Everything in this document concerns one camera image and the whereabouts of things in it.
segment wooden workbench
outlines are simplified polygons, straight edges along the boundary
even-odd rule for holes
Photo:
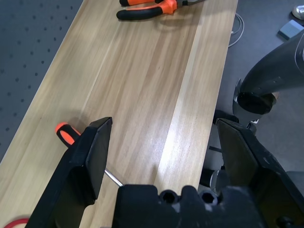
[[[119,22],[118,0],[85,0],[1,162],[0,227],[33,211],[66,150],[62,121],[113,117],[107,167],[123,183],[198,187],[236,6]],[[116,193],[104,176],[81,227],[110,227]]]

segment black plastic part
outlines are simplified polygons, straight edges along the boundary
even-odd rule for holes
[[[119,3],[120,3],[122,6],[130,6],[128,0],[119,0]]]
[[[112,119],[92,122],[62,156],[26,228],[77,228],[103,180]]]
[[[304,224],[304,197],[275,157],[250,129],[225,119],[217,122],[225,170],[234,186],[248,186],[270,228],[289,217]]]
[[[248,112],[264,115],[271,111],[276,99],[272,94],[259,96],[253,93],[240,93],[238,104]]]
[[[150,9],[141,10],[121,10],[116,16],[119,20],[145,20],[154,18],[162,14],[161,7],[154,7]]]
[[[238,118],[236,116],[230,115],[218,109],[216,109],[214,112],[212,123],[216,124],[217,119],[226,119],[238,123]]]
[[[71,145],[62,137],[60,133],[61,131],[64,131],[67,134],[69,134],[74,139],[75,142],[79,138],[79,134],[71,127],[71,125],[65,124],[62,127],[60,127],[56,132],[56,135],[61,140],[61,142],[63,142],[64,145],[66,145],[67,147],[70,147]]]
[[[203,168],[203,170],[201,171],[199,184],[210,188],[210,179],[211,179],[211,176],[212,176],[213,172],[214,172],[214,170]]]
[[[163,196],[174,195],[168,203]],[[265,228],[247,187],[226,187],[218,199],[212,191],[198,195],[192,186],[181,196],[153,185],[124,185],[118,189],[112,228]]]

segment pegboard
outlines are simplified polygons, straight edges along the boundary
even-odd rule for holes
[[[0,0],[0,161],[82,0]]]

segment pliers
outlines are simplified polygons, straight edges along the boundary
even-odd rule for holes
[[[117,12],[116,16],[119,20],[144,20],[150,19],[161,14],[172,14],[177,8],[189,6],[201,2],[203,0],[119,0],[123,7],[155,2],[156,5],[125,9]]]

